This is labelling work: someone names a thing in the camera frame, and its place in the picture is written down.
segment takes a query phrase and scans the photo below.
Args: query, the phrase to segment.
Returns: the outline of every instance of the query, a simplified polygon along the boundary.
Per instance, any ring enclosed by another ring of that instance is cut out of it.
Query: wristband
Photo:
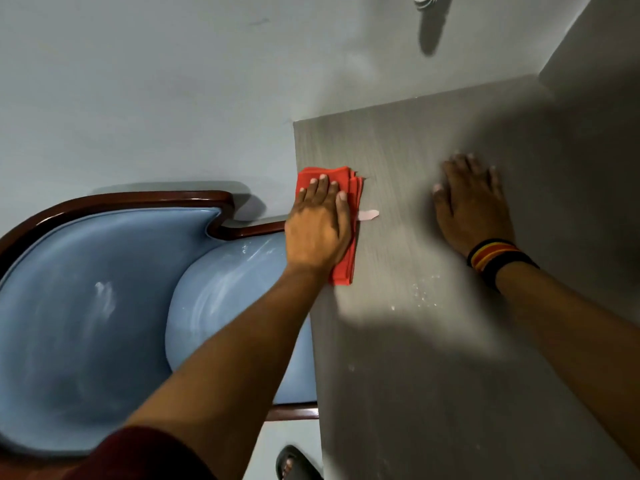
[[[540,269],[532,259],[519,250],[511,241],[487,239],[471,250],[467,264],[480,274],[489,288],[498,291],[495,277],[504,266],[512,262],[525,262]]]

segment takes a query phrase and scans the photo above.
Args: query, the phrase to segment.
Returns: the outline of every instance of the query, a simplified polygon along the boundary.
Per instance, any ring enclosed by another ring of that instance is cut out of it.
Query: chair
[[[0,474],[86,455],[270,288],[284,222],[221,226],[233,211],[219,191],[103,194],[0,239]],[[308,418],[307,318],[267,420]]]

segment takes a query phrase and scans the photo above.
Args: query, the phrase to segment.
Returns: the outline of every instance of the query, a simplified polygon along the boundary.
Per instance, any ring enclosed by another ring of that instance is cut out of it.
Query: person's left arm
[[[351,239],[349,206],[326,176],[301,189],[285,226],[287,267],[128,419],[178,438],[218,480],[241,479],[313,302]]]

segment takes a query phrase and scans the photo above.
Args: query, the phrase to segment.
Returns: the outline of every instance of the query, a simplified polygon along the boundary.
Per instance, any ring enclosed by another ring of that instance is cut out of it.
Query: coiled white cord
[[[418,10],[422,10],[423,8],[427,8],[428,6],[433,5],[438,0],[413,0],[413,1],[415,3],[416,8],[418,8]]]

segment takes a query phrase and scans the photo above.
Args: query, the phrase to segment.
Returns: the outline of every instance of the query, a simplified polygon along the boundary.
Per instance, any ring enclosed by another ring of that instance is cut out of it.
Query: cleaning cloth
[[[349,202],[351,211],[351,243],[349,243],[342,261],[333,268],[329,276],[329,283],[332,285],[350,285],[353,281],[353,267],[356,258],[356,226],[358,224],[358,208],[364,179],[356,177],[356,172],[347,166],[335,169],[307,167],[298,174],[296,192],[302,187],[308,188],[311,179],[320,178],[323,173],[329,177],[329,182],[335,180],[340,185],[340,190],[347,192],[347,202]]]

